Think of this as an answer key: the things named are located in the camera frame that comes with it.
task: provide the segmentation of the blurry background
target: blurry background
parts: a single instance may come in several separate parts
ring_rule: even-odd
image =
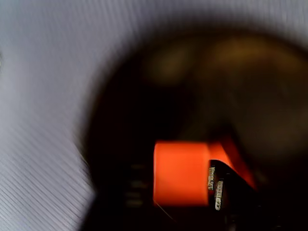
[[[0,0],[0,231],[77,229],[93,196],[77,147],[95,73],[182,15],[308,44],[306,0]]]

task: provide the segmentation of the striped gray fabric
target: striped gray fabric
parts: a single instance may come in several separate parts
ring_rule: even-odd
[[[142,28],[251,18],[306,44],[307,11],[306,0],[0,1],[0,231],[76,230],[93,195],[77,137],[94,73]]]

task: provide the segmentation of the gray surface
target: gray surface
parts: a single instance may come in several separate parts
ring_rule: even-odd
[[[196,12],[307,38],[307,10],[306,0],[0,0],[0,230],[76,229],[92,196],[75,144],[93,73],[140,28]]]

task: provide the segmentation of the orange component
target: orange component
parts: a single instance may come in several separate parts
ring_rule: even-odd
[[[222,144],[158,142],[154,150],[153,200],[159,205],[208,205],[210,160],[227,164],[256,188],[252,174],[231,140]]]
[[[208,205],[209,156],[205,143],[157,143],[153,200],[159,205]]]

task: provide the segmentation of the white label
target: white label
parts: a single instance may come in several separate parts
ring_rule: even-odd
[[[222,180],[218,181],[215,193],[215,209],[218,211],[221,208],[222,186],[223,186],[223,181]]]

